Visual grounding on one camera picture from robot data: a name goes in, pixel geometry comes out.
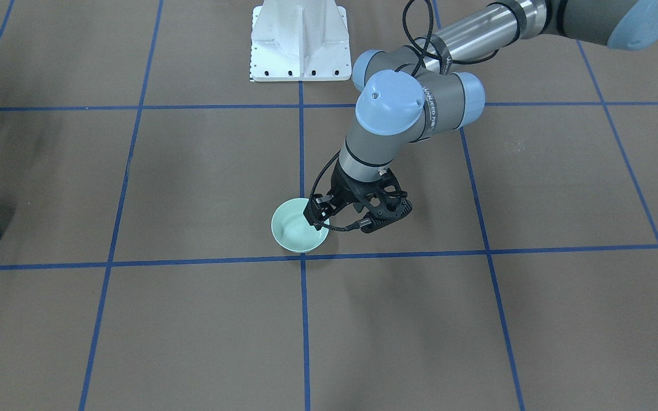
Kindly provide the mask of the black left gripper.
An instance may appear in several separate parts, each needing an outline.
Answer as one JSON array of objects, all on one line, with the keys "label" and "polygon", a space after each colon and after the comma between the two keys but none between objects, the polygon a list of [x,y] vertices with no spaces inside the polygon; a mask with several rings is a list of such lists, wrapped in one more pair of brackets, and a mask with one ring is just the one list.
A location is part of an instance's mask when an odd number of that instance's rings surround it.
[{"label": "black left gripper", "polygon": [[366,213],[358,220],[358,228],[365,233],[404,219],[412,212],[407,193],[400,189],[394,173],[388,169],[374,182],[353,179],[340,166],[331,175],[329,194],[313,194],[303,211],[303,216],[314,229],[344,229],[330,222],[345,207],[352,206],[357,213]]}]

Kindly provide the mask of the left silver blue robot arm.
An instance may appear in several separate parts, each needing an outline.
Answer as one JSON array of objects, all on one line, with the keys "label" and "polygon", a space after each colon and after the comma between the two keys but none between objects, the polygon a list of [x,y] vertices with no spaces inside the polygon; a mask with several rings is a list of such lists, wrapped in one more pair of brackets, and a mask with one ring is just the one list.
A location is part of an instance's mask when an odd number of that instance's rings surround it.
[{"label": "left silver blue robot arm", "polygon": [[392,52],[367,50],[352,68],[360,91],[355,119],[327,194],[311,191],[301,221],[314,231],[334,230],[329,218],[354,206],[363,216],[338,231],[369,233],[412,211],[391,171],[403,146],[465,127],[481,116],[486,92],[460,67],[482,63],[523,39],[551,34],[641,50],[658,40],[658,1],[496,1],[483,10]]}]

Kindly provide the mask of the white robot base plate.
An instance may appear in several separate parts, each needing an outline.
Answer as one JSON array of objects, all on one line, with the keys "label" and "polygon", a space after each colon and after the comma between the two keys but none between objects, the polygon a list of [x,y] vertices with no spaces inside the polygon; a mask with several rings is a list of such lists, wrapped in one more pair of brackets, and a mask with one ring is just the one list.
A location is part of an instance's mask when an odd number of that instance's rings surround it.
[{"label": "white robot base plate", "polygon": [[253,8],[249,79],[325,82],[351,78],[347,10],[334,1],[264,1]]}]

